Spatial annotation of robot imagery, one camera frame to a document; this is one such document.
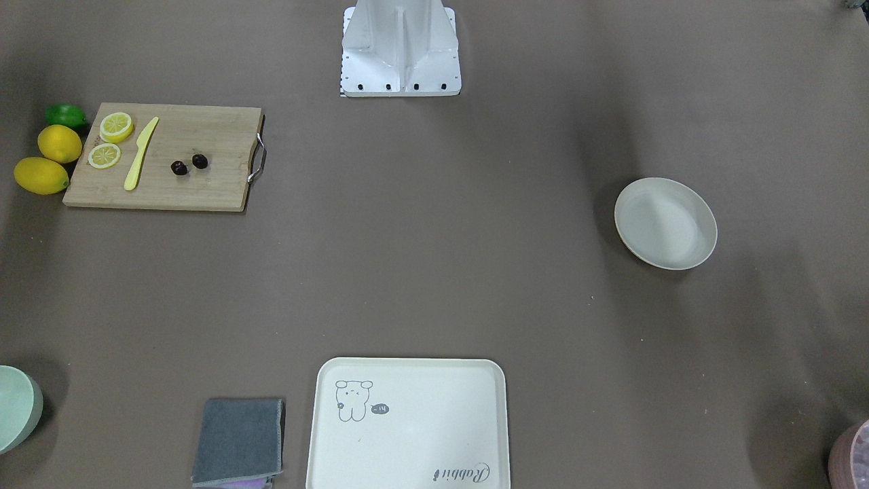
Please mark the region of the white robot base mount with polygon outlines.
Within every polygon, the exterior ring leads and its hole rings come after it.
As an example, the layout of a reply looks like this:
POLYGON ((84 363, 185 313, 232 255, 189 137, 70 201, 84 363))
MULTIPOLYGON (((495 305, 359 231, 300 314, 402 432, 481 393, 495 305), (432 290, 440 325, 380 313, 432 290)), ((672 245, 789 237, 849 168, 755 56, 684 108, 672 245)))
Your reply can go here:
POLYGON ((344 97, 462 91, 456 13, 441 1, 358 1, 344 10, 341 46, 344 97))

